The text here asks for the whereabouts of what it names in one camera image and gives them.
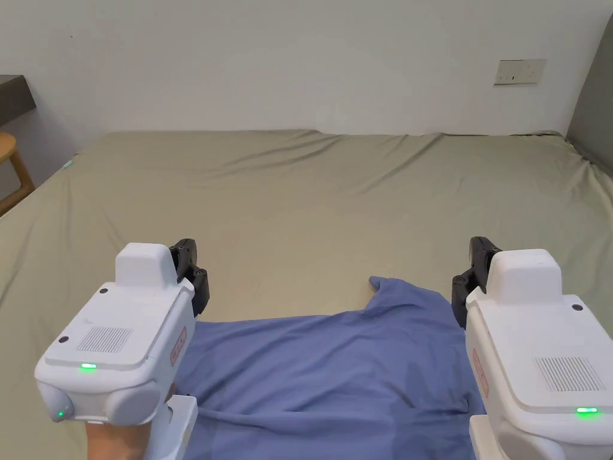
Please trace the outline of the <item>person's left hand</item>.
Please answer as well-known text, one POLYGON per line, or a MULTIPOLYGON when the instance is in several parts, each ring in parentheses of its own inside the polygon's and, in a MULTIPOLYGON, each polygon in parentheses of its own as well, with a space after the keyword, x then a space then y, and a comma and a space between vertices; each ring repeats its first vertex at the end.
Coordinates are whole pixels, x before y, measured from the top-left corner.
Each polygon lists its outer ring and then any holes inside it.
POLYGON ((153 423, 134 426, 86 423, 87 459, 144 459, 153 423))

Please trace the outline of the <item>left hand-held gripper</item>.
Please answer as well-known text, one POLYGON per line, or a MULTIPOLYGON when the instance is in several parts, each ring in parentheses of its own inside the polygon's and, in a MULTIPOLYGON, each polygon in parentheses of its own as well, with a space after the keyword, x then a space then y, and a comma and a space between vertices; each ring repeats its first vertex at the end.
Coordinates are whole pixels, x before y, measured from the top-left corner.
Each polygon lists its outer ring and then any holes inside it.
POLYGON ((195 397, 170 395, 198 316, 210 300, 208 272, 185 238, 167 247, 130 243, 103 284, 36 364, 53 422, 151 423, 146 459, 183 459, 195 397))

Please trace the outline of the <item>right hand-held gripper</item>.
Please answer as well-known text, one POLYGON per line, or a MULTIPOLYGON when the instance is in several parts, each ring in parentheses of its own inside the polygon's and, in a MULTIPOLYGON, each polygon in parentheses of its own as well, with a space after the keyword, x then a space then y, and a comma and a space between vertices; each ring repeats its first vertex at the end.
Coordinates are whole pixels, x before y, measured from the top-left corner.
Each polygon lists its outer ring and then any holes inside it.
POLYGON ((612 340, 544 249, 470 240, 451 308, 485 407, 477 459, 611 459, 612 340))

